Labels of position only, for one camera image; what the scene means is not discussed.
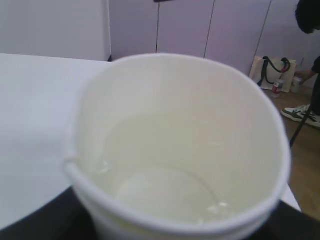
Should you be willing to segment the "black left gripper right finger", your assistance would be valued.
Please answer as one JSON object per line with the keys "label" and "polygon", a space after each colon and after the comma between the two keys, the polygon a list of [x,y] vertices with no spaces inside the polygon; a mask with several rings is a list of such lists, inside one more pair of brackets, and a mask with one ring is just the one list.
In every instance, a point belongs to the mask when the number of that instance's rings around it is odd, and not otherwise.
{"label": "black left gripper right finger", "polygon": [[253,240],[318,240],[320,222],[281,201]]}

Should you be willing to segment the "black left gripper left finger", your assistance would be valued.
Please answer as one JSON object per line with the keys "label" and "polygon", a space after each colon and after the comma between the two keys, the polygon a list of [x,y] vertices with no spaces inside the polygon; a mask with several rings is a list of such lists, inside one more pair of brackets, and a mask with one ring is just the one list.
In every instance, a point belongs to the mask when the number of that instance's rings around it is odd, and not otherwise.
{"label": "black left gripper left finger", "polygon": [[2,240],[97,240],[90,215],[71,187],[35,212],[0,230]]}

